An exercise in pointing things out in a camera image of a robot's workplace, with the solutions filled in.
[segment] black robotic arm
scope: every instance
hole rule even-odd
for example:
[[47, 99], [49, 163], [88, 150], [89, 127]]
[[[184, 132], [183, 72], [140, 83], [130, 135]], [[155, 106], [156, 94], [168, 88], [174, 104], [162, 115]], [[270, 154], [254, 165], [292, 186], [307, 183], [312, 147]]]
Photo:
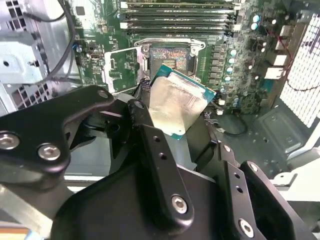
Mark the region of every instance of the black robotic arm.
[[[196, 171], [176, 165], [142, 101], [98, 86], [3, 116], [3, 217], [52, 240], [315, 239], [261, 169], [239, 165], [202, 116], [186, 135]], [[96, 137], [110, 139], [112, 174], [73, 194], [64, 183], [70, 152]]]

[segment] silver screw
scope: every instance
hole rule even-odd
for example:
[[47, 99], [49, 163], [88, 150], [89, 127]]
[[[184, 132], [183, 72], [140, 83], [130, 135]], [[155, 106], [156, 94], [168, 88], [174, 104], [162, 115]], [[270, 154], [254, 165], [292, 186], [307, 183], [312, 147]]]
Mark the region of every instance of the silver screw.
[[245, 235], [247, 235], [249, 238], [253, 238], [255, 233], [252, 228], [252, 226], [244, 219], [240, 218], [239, 219], [239, 226], [241, 230], [244, 232]]
[[54, 161], [60, 157], [61, 152], [55, 145], [46, 144], [39, 148], [38, 154], [44, 160]]
[[19, 138], [11, 133], [0, 134], [0, 149], [11, 150], [15, 149], [20, 143]]
[[99, 90], [98, 94], [100, 95], [100, 97], [103, 97], [105, 99], [107, 99], [109, 97], [108, 94], [103, 90]]
[[231, 152], [231, 149], [230, 147], [228, 147], [227, 145], [223, 145], [224, 149], [227, 151], [227, 152]]
[[185, 214], [188, 210], [186, 201], [180, 196], [173, 196], [171, 203], [174, 209], [180, 214]]
[[75, 50], [79, 54], [82, 53], [82, 47], [81, 46], [77, 46]]
[[143, 104], [141, 103], [141, 102], [139, 102], [139, 101], [135, 101], [134, 102], [134, 105], [136, 105], [138, 108], [140, 108], [140, 109], [144, 109], [145, 107], [143, 106]]
[[253, 163], [250, 163], [250, 167], [253, 169], [253, 171], [258, 172], [258, 168]]

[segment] chip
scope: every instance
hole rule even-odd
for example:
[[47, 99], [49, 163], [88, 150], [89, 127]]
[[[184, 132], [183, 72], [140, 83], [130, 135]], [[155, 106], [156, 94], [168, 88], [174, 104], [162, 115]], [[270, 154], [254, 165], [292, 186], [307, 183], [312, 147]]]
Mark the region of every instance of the chip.
[[84, 16], [86, 15], [85, 13], [85, 8], [83, 6], [76, 6], [75, 7], [75, 12], [78, 16]]

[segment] memory slot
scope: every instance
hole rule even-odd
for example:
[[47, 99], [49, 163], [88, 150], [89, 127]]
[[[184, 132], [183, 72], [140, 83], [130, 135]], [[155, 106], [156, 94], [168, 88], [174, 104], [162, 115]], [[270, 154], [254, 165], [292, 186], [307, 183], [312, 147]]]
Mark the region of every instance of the memory slot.
[[128, 13], [132, 15], [143, 14], [152, 14], [152, 16], [207, 16], [210, 17], [226, 17], [228, 15], [233, 15], [235, 13], [234, 10], [228, 8], [123, 8], [121, 9], [121, 13]]
[[226, 17], [123, 17], [123, 22], [130, 23], [148, 23], [148, 24], [204, 24], [204, 25], [220, 25], [232, 23], [231, 19]]

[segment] perforated metal panel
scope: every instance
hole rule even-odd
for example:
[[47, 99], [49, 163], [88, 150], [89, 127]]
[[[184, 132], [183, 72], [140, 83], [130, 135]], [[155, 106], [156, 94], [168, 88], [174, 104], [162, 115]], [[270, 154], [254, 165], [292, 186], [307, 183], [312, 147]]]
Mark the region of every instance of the perforated metal panel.
[[320, 14], [314, 14], [302, 39], [280, 98], [310, 128], [320, 114]]
[[19, 6], [19, 2], [7, 0], [5, 3], [12, 18], [7, 22], [8, 27], [10, 27], [13, 31], [27, 31], [26, 22]]

